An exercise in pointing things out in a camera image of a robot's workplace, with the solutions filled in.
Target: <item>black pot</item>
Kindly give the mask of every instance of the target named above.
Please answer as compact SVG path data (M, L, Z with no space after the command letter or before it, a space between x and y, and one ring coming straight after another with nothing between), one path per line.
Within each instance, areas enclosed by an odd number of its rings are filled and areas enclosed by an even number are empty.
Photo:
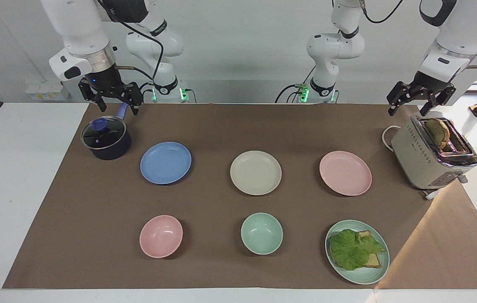
M117 159L130 148L132 140L123 120L127 107L127 104L121 104L116 116L95 119L81 132L81 142L96 157L103 160Z

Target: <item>toast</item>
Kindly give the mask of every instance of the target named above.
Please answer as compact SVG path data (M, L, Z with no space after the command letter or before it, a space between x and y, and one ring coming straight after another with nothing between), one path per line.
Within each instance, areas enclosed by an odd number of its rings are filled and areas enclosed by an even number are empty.
M429 119L425 122L425 128L429 132L429 136L438 148L444 149L448 140L450 140L450 129L440 119Z
M371 236L371 232L369 230L363 230L358 232L358 236L360 238L365 236ZM368 261L364 264L364 267L369 268L381 268L381 262L379 261L379 257L376 253L370 253Z

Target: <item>white table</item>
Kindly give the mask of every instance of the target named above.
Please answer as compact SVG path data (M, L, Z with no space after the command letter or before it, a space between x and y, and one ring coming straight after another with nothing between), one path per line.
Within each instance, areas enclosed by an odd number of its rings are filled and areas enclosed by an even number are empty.
M0 288L74 136L87 104L6 103L0 110ZM477 151L477 118L444 115ZM477 208L477 167L465 190ZM477 290L1 290L2 302L477 302Z

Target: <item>white plate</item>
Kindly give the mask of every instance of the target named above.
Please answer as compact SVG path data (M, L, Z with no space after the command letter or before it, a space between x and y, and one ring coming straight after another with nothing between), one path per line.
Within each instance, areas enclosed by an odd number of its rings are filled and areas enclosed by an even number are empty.
M246 194L268 194L281 181L281 167L271 155L260 150L250 150L240 154L231 164L231 180Z

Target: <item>toaster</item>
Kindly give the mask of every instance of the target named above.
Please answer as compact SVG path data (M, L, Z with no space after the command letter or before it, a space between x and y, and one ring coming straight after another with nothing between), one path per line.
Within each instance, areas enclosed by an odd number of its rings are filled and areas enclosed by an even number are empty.
M476 152L452 121L444 117L437 119L448 127L450 140L440 149L425 128L429 119L412 115L392 139L394 154L408 180L414 187L425 190L442 188L456 179L466 183L465 173L477 165Z

